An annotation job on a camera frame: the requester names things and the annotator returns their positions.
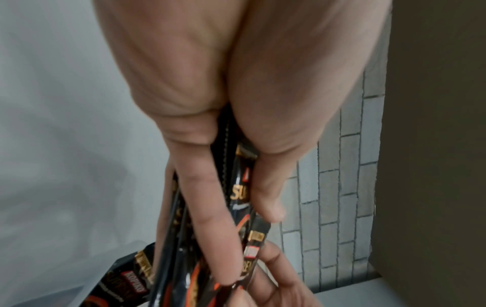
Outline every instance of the hand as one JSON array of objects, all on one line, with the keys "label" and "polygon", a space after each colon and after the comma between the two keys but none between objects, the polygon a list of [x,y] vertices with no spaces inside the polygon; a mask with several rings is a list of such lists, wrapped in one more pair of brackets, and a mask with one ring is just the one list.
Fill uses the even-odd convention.
[{"label": "hand", "polygon": [[260,150],[252,204],[269,222],[280,221],[285,210],[278,197],[285,179],[315,146],[362,72],[389,4],[390,0],[94,1],[132,97],[154,120],[171,155],[156,259],[176,170],[212,273],[222,284],[236,280],[241,245],[209,147],[217,133],[219,110],[229,100],[238,124]]},{"label": "hand", "polygon": [[314,294],[300,280],[284,253],[267,242],[258,256],[267,266],[278,286],[257,266],[248,292],[237,290],[228,307],[320,307]]}]

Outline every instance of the finger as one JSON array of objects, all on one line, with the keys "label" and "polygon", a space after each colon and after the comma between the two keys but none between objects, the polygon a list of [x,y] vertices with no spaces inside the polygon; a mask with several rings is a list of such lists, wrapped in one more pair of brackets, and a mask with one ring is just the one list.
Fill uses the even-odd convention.
[{"label": "finger", "polygon": [[194,232],[216,280],[224,285],[240,275],[243,256],[226,207],[209,146],[166,140]]},{"label": "finger", "polygon": [[267,274],[256,266],[253,272],[253,277],[248,285],[248,293],[252,296],[253,300],[258,306],[264,305],[272,297],[277,290],[277,286],[268,277]]},{"label": "finger", "polygon": [[153,272],[157,272],[158,262],[160,260],[160,254],[162,253],[162,247],[164,245],[164,240],[166,238],[170,207],[172,203],[173,195],[173,178],[174,176],[174,165],[169,160],[166,165],[165,181],[164,181],[164,195],[162,196],[162,206],[160,207],[160,213],[158,215],[157,221],[157,232],[155,234],[155,250],[153,254]]},{"label": "finger", "polygon": [[299,275],[297,275],[287,257],[272,242],[265,242],[265,246],[260,249],[258,256],[272,273],[279,287],[292,286],[300,282]]},{"label": "finger", "polygon": [[228,307],[257,307],[257,305],[246,291],[237,289],[229,300]]},{"label": "finger", "polygon": [[285,208],[279,201],[285,180],[297,163],[287,154],[260,154],[255,163],[251,186],[251,202],[262,217],[278,223],[285,217]]}]

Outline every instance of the tiled wall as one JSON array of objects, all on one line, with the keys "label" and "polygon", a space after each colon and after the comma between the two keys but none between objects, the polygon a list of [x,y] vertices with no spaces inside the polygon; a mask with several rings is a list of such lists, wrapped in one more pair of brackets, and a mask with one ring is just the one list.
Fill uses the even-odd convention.
[{"label": "tiled wall", "polygon": [[269,233],[314,292],[376,274],[368,256],[390,27],[391,16],[362,78],[287,180],[287,217]]}]

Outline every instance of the brown panel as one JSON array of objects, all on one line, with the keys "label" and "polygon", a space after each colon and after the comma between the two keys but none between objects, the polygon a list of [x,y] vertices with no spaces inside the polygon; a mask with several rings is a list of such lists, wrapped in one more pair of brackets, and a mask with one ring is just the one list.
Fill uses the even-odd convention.
[{"label": "brown panel", "polygon": [[486,305],[486,2],[395,0],[371,263],[416,306]]}]

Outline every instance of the skin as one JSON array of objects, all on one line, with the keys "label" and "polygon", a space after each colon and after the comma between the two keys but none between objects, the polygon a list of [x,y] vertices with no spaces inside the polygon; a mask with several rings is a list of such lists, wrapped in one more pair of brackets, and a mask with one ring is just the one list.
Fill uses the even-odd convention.
[{"label": "skin", "polygon": [[228,307],[322,307],[278,246],[271,242],[265,243],[258,257],[278,285],[257,266],[248,285],[248,292],[237,290]]},{"label": "skin", "polygon": [[230,284],[241,272],[242,254],[209,148],[219,110],[230,102],[260,151],[253,206],[269,222],[282,220],[283,183],[362,73],[390,0],[93,4],[134,102],[155,122],[170,152],[156,259],[175,170],[212,272]]}]

